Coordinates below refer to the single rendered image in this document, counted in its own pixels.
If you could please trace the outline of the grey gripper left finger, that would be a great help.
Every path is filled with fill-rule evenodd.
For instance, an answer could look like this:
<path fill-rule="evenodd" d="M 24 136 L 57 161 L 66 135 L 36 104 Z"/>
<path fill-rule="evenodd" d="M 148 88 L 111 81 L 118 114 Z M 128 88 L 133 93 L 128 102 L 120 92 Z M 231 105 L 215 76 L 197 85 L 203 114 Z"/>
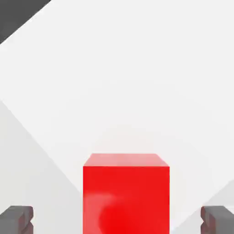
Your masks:
<path fill-rule="evenodd" d="M 0 214 L 0 234 L 33 234 L 32 206 L 10 206 Z"/>

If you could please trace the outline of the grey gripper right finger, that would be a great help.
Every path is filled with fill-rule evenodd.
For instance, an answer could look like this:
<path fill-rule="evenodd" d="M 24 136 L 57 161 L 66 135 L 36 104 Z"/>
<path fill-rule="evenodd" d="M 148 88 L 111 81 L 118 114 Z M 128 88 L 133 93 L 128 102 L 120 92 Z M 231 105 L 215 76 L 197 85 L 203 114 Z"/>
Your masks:
<path fill-rule="evenodd" d="M 201 207 L 201 234 L 234 234 L 234 214 L 225 206 Z"/>

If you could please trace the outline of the small red cube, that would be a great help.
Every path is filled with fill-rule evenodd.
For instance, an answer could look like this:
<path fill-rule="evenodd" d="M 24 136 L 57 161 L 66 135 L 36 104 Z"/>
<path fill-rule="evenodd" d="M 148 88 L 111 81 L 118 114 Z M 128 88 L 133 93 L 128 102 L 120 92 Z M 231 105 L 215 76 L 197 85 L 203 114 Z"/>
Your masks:
<path fill-rule="evenodd" d="M 83 166 L 83 234 L 170 234 L 169 165 L 156 154 L 92 154 Z"/>

